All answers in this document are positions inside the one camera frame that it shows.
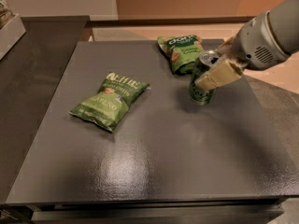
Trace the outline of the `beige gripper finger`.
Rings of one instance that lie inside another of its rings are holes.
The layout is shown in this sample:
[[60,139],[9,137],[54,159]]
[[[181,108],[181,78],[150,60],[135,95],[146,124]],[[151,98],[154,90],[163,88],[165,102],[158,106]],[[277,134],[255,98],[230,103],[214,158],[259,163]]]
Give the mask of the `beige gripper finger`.
[[224,41],[221,45],[216,48],[216,51],[220,54],[220,56],[226,56],[228,58],[232,58],[234,56],[232,51],[232,45],[235,41],[235,38],[232,36],[226,41]]
[[214,90],[239,80],[243,75],[242,67],[230,60],[225,59],[217,62],[215,67],[205,72],[194,83],[204,91]]

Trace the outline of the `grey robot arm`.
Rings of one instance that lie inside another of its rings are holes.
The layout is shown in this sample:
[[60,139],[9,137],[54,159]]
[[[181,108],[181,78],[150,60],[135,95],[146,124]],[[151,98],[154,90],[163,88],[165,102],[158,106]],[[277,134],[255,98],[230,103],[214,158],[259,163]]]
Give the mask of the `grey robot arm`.
[[195,80],[204,91],[237,81],[245,69],[263,71],[299,51],[299,0],[286,0],[246,22],[219,47],[215,66]]

